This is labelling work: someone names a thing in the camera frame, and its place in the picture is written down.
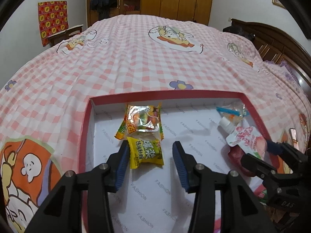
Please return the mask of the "pink peach jelly pouch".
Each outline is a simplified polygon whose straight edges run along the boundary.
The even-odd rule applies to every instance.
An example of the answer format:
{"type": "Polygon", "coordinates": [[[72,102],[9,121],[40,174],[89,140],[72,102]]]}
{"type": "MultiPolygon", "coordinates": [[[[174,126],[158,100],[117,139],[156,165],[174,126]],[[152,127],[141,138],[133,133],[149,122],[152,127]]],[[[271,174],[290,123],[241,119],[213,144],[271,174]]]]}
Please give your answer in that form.
{"type": "Polygon", "coordinates": [[[267,142],[256,127],[243,127],[241,123],[235,125],[226,117],[221,118],[219,126],[228,134],[226,142],[230,147],[239,146],[245,154],[264,159],[267,142]]]}

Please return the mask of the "small yellow snack packet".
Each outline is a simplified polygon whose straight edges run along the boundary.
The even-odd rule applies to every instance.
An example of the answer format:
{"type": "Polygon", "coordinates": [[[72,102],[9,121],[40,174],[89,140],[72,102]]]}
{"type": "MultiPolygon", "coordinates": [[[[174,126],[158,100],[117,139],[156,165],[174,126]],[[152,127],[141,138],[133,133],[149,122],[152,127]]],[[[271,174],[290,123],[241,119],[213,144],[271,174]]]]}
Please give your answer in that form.
{"type": "Polygon", "coordinates": [[[128,137],[127,141],[130,148],[131,169],[139,168],[142,163],[164,165],[160,140],[143,140],[141,138],[128,137]]]}

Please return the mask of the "red jelly pouch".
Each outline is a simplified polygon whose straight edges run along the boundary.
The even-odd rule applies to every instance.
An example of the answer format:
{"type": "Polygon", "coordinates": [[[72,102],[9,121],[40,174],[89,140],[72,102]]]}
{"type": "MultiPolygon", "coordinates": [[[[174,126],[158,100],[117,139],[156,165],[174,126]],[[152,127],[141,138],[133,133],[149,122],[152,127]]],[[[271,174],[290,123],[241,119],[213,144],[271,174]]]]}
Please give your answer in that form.
{"type": "Polygon", "coordinates": [[[245,152],[238,145],[236,145],[230,147],[228,157],[232,164],[234,164],[245,176],[254,177],[255,175],[251,171],[244,168],[241,164],[241,159],[244,154],[245,152]]]}

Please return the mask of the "clear candy bag blue clip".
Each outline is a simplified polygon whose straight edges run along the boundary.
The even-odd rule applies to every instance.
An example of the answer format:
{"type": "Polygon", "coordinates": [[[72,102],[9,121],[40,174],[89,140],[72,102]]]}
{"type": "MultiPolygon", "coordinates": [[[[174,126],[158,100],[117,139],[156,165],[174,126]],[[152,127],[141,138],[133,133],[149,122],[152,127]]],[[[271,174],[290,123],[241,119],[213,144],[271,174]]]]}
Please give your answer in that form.
{"type": "Polygon", "coordinates": [[[226,106],[217,106],[216,110],[222,117],[226,117],[234,125],[238,125],[244,117],[249,115],[245,104],[238,101],[226,106]]]}

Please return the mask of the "red shallow cardboard box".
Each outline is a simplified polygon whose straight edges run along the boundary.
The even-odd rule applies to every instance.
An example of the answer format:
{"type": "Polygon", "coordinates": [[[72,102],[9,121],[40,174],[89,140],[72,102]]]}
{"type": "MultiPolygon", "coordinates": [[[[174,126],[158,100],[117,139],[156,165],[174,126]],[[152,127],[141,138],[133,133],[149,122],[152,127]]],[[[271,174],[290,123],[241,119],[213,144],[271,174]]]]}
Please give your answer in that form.
{"type": "Polygon", "coordinates": [[[233,169],[228,159],[225,133],[219,127],[217,106],[241,101],[249,111],[242,124],[255,126],[270,138],[255,107],[242,93],[209,90],[168,90],[92,97],[82,124],[79,172],[92,170],[119,150],[115,133],[124,118],[126,104],[160,105],[164,139],[163,166],[143,163],[127,169],[121,188],[109,194],[115,232],[187,232],[194,194],[181,187],[172,156],[179,141],[185,152],[211,170],[226,174],[233,169]]]}

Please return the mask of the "dark wooden headboard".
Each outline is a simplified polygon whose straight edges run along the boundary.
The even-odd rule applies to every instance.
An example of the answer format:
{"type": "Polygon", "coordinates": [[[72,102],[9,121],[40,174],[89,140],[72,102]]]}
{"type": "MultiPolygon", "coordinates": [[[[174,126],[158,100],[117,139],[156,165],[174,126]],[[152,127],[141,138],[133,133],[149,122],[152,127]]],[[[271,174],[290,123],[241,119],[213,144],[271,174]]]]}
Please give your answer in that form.
{"type": "Polygon", "coordinates": [[[310,97],[310,54],[283,30],[264,23],[231,20],[222,29],[251,40],[263,61],[280,64],[285,61],[298,79],[304,93],[310,97]]]}

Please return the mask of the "pink checkered bed quilt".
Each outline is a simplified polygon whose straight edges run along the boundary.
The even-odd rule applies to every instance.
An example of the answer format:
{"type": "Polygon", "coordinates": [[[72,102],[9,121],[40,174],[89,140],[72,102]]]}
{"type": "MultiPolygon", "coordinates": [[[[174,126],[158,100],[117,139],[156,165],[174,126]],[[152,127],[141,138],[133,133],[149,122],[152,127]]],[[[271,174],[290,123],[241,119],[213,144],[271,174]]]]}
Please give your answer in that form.
{"type": "Polygon", "coordinates": [[[164,166],[143,164],[111,197],[116,232],[184,232],[176,212],[170,146],[179,140],[226,171],[216,101],[242,98],[261,134],[290,128],[310,137],[310,101],[285,66],[264,61],[246,37],[150,15],[119,15],[42,52],[1,89],[5,217],[24,232],[67,170],[81,172],[115,151],[126,103],[161,104],[164,166]]]}

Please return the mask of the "orange green gummy packet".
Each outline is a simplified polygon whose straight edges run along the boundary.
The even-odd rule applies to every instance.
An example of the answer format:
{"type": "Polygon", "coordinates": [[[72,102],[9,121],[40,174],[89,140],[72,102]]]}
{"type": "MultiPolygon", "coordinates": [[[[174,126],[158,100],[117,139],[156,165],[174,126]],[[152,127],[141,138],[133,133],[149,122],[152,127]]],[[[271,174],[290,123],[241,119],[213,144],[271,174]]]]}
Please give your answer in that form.
{"type": "Polygon", "coordinates": [[[127,137],[151,137],[162,141],[164,134],[161,107],[161,104],[158,106],[126,104],[124,119],[114,137],[118,140],[127,137]]]}

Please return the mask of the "dark wooden side table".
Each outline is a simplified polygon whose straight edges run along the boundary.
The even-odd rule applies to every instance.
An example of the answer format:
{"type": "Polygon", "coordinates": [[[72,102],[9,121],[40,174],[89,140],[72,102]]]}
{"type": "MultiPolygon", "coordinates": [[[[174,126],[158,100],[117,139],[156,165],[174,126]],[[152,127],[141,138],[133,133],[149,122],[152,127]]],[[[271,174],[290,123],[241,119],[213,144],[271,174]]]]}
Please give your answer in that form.
{"type": "Polygon", "coordinates": [[[80,34],[82,32],[83,26],[84,26],[83,24],[75,25],[66,30],[62,30],[58,33],[55,33],[47,38],[48,43],[50,44],[51,47],[53,47],[56,44],[61,43],[61,41],[63,40],[67,40],[74,35],[80,34]]]}

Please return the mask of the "framed wall picture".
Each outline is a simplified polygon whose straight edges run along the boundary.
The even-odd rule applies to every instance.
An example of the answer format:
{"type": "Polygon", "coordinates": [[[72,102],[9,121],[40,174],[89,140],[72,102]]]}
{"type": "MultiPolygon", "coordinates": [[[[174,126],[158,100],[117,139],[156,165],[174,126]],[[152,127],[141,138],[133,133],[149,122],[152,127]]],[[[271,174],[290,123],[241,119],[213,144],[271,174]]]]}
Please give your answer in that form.
{"type": "Polygon", "coordinates": [[[272,0],[272,4],[281,7],[283,9],[286,9],[286,7],[284,7],[284,5],[279,0],[272,0]]]}

